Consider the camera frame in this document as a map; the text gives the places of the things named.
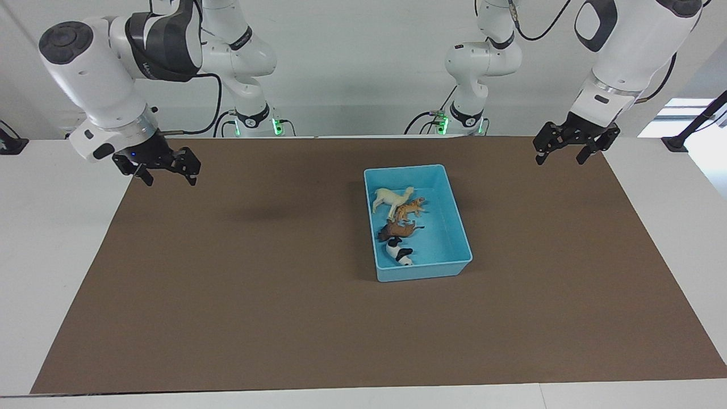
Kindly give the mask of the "black desk clamp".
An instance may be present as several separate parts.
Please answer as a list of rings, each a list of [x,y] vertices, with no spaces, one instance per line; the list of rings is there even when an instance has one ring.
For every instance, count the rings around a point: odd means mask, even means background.
[[[30,140],[21,137],[7,122],[0,119],[0,156],[19,155]]]

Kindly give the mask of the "brown table mat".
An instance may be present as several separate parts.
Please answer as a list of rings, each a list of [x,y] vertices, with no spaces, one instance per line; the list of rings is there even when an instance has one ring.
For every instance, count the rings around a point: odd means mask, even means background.
[[[132,181],[31,391],[727,378],[605,158],[525,137],[187,140]],[[473,252],[376,278],[364,171],[443,165]]]

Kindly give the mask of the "black and white panda toy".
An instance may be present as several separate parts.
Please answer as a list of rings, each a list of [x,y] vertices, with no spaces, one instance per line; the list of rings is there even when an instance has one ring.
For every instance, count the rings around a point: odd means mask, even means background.
[[[385,244],[385,251],[400,266],[413,266],[413,261],[410,258],[411,254],[413,254],[413,249],[403,248],[402,242],[403,239],[399,236],[390,238]]]

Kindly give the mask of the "white wall socket box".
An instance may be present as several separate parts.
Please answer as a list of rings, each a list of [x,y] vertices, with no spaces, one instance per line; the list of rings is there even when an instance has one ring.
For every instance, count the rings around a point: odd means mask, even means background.
[[[60,111],[57,119],[57,128],[61,132],[62,137],[68,140],[72,132],[80,127],[86,119],[86,113],[83,111]]]

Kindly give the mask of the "brown lion toy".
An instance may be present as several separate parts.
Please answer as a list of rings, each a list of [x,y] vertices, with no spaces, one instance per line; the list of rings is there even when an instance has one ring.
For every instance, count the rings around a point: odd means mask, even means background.
[[[409,237],[413,235],[417,229],[423,228],[425,228],[425,226],[417,226],[416,221],[411,221],[409,223],[394,223],[392,221],[388,221],[387,224],[377,233],[377,240],[380,243],[383,243],[384,241],[395,237]]]

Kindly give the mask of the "light blue plastic storage box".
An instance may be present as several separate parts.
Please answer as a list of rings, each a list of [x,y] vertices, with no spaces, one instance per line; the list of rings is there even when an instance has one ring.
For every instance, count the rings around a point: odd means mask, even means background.
[[[394,168],[374,168],[363,172],[367,215],[374,247],[374,261],[379,282],[408,281],[457,276],[473,259],[469,241],[459,214],[451,184],[443,165],[395,166]],[[413,266],[400,266],[385,251],[387,241],[380,243],[377,233],[388,221],[389,205],[378,207],[371,213],[375,191],[387,188],[403,194],[409,187],[415,192],[407,202],[425,197],[425,209],[420,217],[410,213],[411,221],[416,221],[417,229],[413,235],[402,238],[402,247],[413,249],[410,258]]]

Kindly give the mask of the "orange striped tiger toy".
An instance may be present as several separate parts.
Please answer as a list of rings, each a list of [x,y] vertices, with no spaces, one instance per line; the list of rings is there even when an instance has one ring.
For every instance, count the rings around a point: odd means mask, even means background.
[[[425,197],[417,197],[410,202],[407,202],[403,205],[400,205],[396,208],[395,214],[393,216],[393,222],[399,223],[399,222],[410,222],[410,213],[415,214],[416,217],[420,217],[421,212],[423,212],[425,209],[423,208],[423,204],[425,203],[426,198]]]

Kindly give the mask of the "black clamped pole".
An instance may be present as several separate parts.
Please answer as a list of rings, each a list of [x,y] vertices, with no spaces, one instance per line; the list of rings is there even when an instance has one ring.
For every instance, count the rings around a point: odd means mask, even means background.
[[[686,140],[708,120],[714,117],[719,109],[724,108],[727,105],[727,90],[724,90],[711,104],[707,106],[704,111],[699,114],[683,131],[678,135],[672,137],[662,137],[662,143],[665,147],[672,152],[676,153],[688,153],[688,148],[685,147]]]

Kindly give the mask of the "cream llama toy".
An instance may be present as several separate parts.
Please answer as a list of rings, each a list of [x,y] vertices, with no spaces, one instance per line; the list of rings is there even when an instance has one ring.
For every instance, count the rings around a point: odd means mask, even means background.
[[[388,220],[395,219],[395,213],[410,199],[411,195],[415,192],[415,187],[407,187],[403,194],[395,193],[394,191],[387,188],[380,188],[375,191],[375,199],[371,205],[371,213],[376,213],[377,209],[381,205],[389,205],[390,209],[387,215]]]

